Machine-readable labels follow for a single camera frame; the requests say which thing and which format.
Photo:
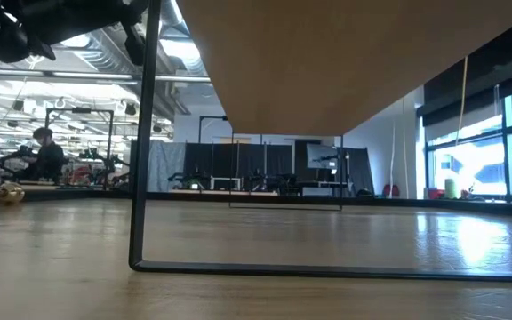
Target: black curtain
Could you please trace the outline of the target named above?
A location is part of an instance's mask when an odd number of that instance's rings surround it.
[[[193,174],[198,167],[200,172],[211,175],[212,167],[212,145],[201,143],[188,143],[185,149],[185,165],[183,173]]]
[[[308,144],[321,144],[320,140],[296,140],[295,141],[295,174],[298,181],[315,181],[317,169],[308,168]]]
[[[264,173],[264,146],[238,144],[238,178],[252,175],[258,169]]]
[[[348,160],[343,165],[343,174],[348,175],[348,179],[353,183],[353,196],[361,189],[367,189],[374,193],[368,150],[366,148],[344,148],[343,153],[345,158],[348,155]]]
[[[266,146],[267,176],[292,173],[292,146]]]
[[[236,148],[237,145],[214,144],[212,157],[212,176],[217,178],[230,177],[231,169],[233,178],[236,176]]]

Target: exposed ductwork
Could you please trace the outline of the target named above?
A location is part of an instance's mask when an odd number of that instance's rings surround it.
[[[140,73],[140,69],[132,64],[104,29],[93,31],[87,36],[89,43],[85,46],[85,49],[89,49],[89,51],[77,52],[76,54],[98,71],[117,74]],[[175,113],[188,114],[188,110],[178,105],[178,102],[174,101],[172,96],[165,95],[164,86],[165,84],[157,85],[158,88],[154,97],[154,113],[170,120],[173,120]],[[125,87],[136,95],[141,95],[139,84],[127,84]]]
[[[185,23],[179,10],[179,6],[175,0],[162,0],[161,22],[161,35],[163,35],[169,28],[173,28],[184,35],[185,38],[190,38],[187,24]],[[204,69],[204,64],[201,61],[201,56],[192,41],[174,42],[171,40],[162,40],[162,43],[164,44],[164,51],[167,52],[167,54],[177,56],[182,60],[183,65],[190,75],[206,75],[206,70]]]

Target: ceiling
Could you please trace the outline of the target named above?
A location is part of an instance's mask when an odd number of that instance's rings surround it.
[[[179,0],[236,132],[341,135],[512,26],[512,1]]]
[[[144,27],[138,25],[139,32]],[[168,28],[165,34],[178,36],[180,33]],[[117,73],[139,74],[140,68],[131,64],[127,51],[124,48],[125,36],[119,26],[107,27],[93,31],[87,35],[79,36],[53,46],[56,61],[46,59],[28,58],[27,60],[3,64],[0,69],[34,69],[51,71],[73,71],[87,73]],[[180,54],[179,48],[158,48],[158,73],[187,74],[186,64],[172,65],[165,49],[172,50],[172,54]],[[202,62],[195,63],[196,72],[205,72]],[[204,113],[204,106],[208,108],[222,108],[216,93],[209,84],[171,84],[167,88],[156,84],[156,99],[154,101],[154,114],[152,123],[157,124],[152,130],[152,139],[171,141],[173,136],[172,116],[174,114],[191,114],[188,105],[194,112]],[[23,109],[15,110],[16,100],[24,102]],[[29,78],[21,81],[18,77],[0,76],[0,155],[13,152],[19,145],[32,144],[32,132],[44,126],[45,110],[47,108],[90,108],[93,111],[113,110],[115,112],[113,127],[114,153],[122,154],[129,148],[129,141],[137,136],[137,123],[140,104],[140,84],[130,81],[128,83],[90,82],[83,79],[59,79],[46,77],[43,79]],[[127,105],[134,105],[137,114],[127,115]],[[57,112],[51,114],[54,138],[72,156],[86,148],[98,148],[101,153],[106,152],[108,139],[107,113],[93,112],[91,114],[72,114],[70,112]]]

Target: metal frame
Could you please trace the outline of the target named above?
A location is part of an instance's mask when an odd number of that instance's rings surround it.
[[[153,94],[155,89],[156,50],[161,1],[149,0],[146,56],[142,81],[141,112],[136,154],[136,179],[133,181],[132,222],[129,265],[144,272],[219,274],[243,276],[322,276],[384,279],[425,279],[512,282],[512,273],[486,273],[471,270],[444,271],[402,268],[344,268],[318,266],[273,266],[263,264],[179,263],[143,259],[145,210],[147,200],[148,152]]]
[[[234,141],[235,141],[235,132],[232,131],[232,139],[231,143],[233,144],[233,147],[230,149],[230,181],[229,185],[232,184],[233,179],[233,172],[234,172]],[[233,203],[235,202],[235,196],[232,195],[232,188],[229,188],[228,190],[228,208],[230,209],[257,209],[257,210],[296,210],[296,211],[322,211],[322,212],[342,212],[343,211],[343,136],[340,136],[340,147],[339,147],[339,201],[337,204],[325,204],[325,205],[337,205],[337,209],[333,208],[321,208],[321,207],[276,207],[276,206],[233,206]]]
[[[112,132],[114,131],[114,110],[86,110],[82,111],[82,108],[48,108],[46,109],[46,116],[44,117],[44,127],[49,128],[51,124],[51,113],[52,112],[72,112],[74,114],[78,113],[96,113],[96,112],[104,112],[110,115],[110,121],[108,123],[108,148],[106,151],[106,158],[110,158],[110,154],[112,153]],[[104,179],[104,185],[102,186],[104,190],[108,189],[108,177]]]
[[[205,119],[221,119],[222,121],[228,121],[227,116],[200,116],[199,117],[199,138],[197,143],[201,143],[201,139],[203,138],[203,120]]]

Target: white wall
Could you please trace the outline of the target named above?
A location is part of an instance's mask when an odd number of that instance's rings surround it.
[[[382,194],[384,186],[390,184],[393,124],[395,125],[393,183],[400,189],[401,198],[407,197],[407,191],[408,197],[412,199],[422,195],[423,191],[418,192],[418,190],[420,188],[423,190],[424,187],[420,181],[425,181],[425,178],[417,177],[417,172],[424,173],[424,159],[417,154],[419,133],[416,106],[421,104],[420,99],[423,99],[421,88],[404,97],[404,112],[403,100],[400,99],[370,120],[347,132],[343,137],[345,147],[368,149],[376,195]]]

